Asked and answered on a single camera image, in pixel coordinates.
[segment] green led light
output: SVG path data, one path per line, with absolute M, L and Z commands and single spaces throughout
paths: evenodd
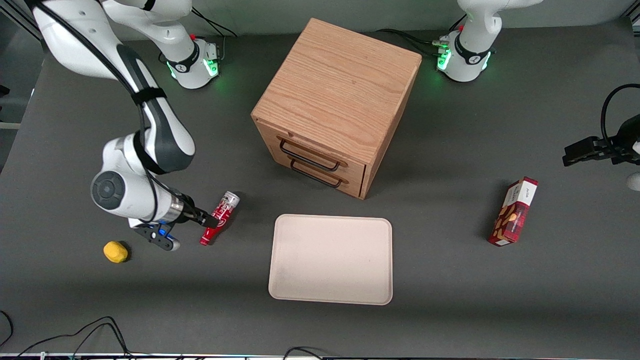
M 489 62 L 489 58 L 491 57 L 491 51 L 486 55 L 486 59 L 484 60 L 484 65 L 482 65 L 482 69 L 486 69 L 486 64 Z
M 173 73 L 173 69 L 171 68 L 171 65 L 169 65 L 169 62 L 166 62 L 166 66 L 169 68 L 169 71 L 171 72 L 171 77 L 175 79 L 175 74 Z
M 440 57 L 441 59 L 438 60 L 438 69 L 444 71 L 449 64 L 449 59 L 451 59 L 451 50 L 446 50 Z
M 207 68 L 207 71 L 212 78 L 218 75 L 218 62 L 215 60 L 202 59 L 202 63 Z

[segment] yellow object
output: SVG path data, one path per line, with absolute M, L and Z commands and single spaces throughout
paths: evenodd
M 112 263 L 121 263 L 127 259 L 127 256 L 129 256 L 127 249 L 117 241 L 109 241 L 102 251 L 107 259 Z

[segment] plastic tray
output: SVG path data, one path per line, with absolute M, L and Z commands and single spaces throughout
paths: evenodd
M 276 299 L 386 305 L 393 297 L 392 269 L 386 219 L 276 219 L 269 273 L 269 293 Z

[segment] red bottle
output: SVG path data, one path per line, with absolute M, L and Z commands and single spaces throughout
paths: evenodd
M 218 207 L 211 213 L 212 217 L 218 219 L 218 226 L 208 227 L 204 231 L 204 234 L 200 238 L 200 243 L 202 245 L 208 245 L 211 239 L 213 239 L 213 237 L 222 230 L 227 223 L 229 216 L 231 216 L 231 213 L 238 205 L 238 202 L 240 202 L 240 198 L 236 194 L 232 192 L 225 193 L 225 196 L 220 200 Z

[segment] dark gray tabletop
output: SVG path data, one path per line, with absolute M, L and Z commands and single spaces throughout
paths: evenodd
M 344 356 L 640 358 L 640 193 L 625 186 L 638 169 L 561 160 L 564 146 L 599 133 L 606 95 L 640 81 L 627 20 L 507 29 L 469 84 L 425 59 L 364 201 L 277 165 L 249 116 L 295 39 L 228 39 L 220 78 L 199 90 L 174 82 L 152 43 L 131 44 L 197 146 L 188 169 L 161 179 L 206 209 L 225 190 L 242 196 L 214 246 L 186 224 L 173 232 L 176 252 L 146 243 L 89 196 L 102 146 L 137 130 L 125 90 L 47 57 L 0 176 L 0 307 L 16 326 L 4 352 L 112 315 L 139 352 L 278 355 L 310 345 Z M 639 111 L 634 91 L 612 102 L 612 133 Z M 494 247 L 486 238 L 506 186 L 523 176 L 540 186 L 520 242 Z M 272 299 L 283 213 L 389 219 L 391 303 Z M 110 240 L 125 240 L 132 260 L 107 261 Z M 34 350 L 72 352 L 79 341 Z M 118 345 L 102 331 L 83 350 Z

